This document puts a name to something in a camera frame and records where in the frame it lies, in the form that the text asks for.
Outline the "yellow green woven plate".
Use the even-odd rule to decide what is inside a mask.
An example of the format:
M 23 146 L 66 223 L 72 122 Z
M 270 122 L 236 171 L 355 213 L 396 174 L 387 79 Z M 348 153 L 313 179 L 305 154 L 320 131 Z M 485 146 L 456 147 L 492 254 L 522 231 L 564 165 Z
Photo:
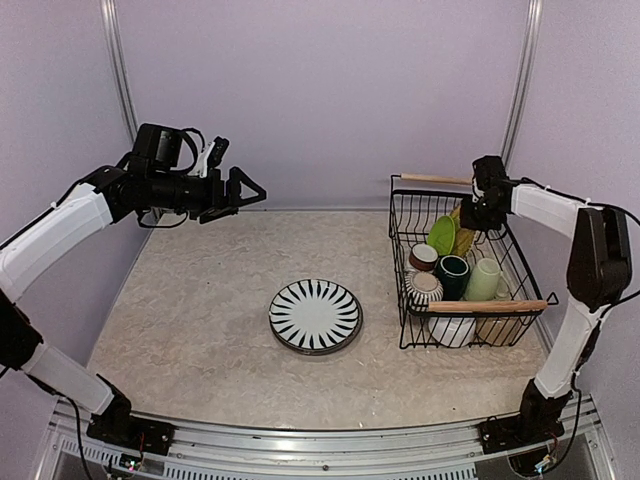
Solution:
M 473 246 L 476 232 L 461 226 L 460 205 L 453 209 L 449 216 L 453 219 L 455 226 L 455 238 L 451 254 L 459 257 L 465 257 Z

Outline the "white plate dark stripes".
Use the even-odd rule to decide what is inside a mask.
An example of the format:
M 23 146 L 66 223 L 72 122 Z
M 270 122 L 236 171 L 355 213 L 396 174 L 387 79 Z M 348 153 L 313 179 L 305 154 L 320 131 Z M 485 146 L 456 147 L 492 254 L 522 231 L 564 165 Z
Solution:
M 282 288 L 272 299 L 269 323 L 278 326 L 296 324 L 311 339 L 327 340 L 327 331 L 335 325 L 363 321 L 357 298 L 345 287 L 323 279 L 303 279 Z

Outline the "grey reindeer plate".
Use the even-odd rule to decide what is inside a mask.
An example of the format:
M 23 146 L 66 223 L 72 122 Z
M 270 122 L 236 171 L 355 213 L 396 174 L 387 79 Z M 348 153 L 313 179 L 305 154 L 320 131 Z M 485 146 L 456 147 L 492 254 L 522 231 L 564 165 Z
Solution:
M 296 324 L 278 326 L 270 322 L 269 326 L 276 340 L 286 348 L 305 356 L 324 356 L 348 347 L 359 335 L 363 321 L 331 327 L 327 331 L 327 340 L 311 339 L 311 335 Z

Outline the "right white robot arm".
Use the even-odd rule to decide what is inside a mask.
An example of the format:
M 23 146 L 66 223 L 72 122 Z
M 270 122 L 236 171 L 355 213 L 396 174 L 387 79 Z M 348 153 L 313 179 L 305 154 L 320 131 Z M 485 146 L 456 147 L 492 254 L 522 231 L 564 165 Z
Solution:
M 628 301 L 631 245 L 624 209 L 596 204 L 522 179 L 475 180 L 461 206 L 461 224 L 501 227 L 507 215 L 534 221 L 572 242 L 566 271 L 568 303 L 543 367 L 529 381 L 511 433 L 523 444 L 553 430 L 591 356 L 610 311 Z

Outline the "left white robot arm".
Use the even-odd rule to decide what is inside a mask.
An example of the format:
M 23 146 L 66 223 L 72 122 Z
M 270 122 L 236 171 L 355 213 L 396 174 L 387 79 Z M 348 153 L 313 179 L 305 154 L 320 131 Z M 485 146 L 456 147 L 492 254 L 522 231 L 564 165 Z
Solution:
M 72 400 L 121 445 L 140 424 L 131 403 L 86 362 L 141 253 L 153 209 L 196 222 L 221 219 L 265 200 L 266 190 L 227 173 L 133 173 L 100 166 L 74 181 L 1 243 L 1 366 L 38 389 Z

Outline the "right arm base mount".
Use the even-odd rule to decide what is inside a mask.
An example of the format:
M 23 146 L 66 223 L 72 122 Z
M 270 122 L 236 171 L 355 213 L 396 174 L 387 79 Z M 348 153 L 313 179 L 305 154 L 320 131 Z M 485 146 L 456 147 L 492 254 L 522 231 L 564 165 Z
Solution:
M 490 417 L 477 426 L 484 454 L 518 449 L 561 437 L 565 433 L 561 422 L 543 423 L 525 429 L 518 416 Z

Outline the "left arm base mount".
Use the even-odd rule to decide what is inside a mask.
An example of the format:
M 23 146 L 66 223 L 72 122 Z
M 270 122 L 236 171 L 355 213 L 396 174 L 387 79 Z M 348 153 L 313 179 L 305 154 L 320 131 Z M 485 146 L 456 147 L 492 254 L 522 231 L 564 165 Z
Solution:
M 108 424 L 97 418 L 92 419 L 87 428 L 89 438 L 104 443 L 135 450 L 167 456 L 175 433 L 175 427 L 141 417 L 131 416 L 121 424 Z

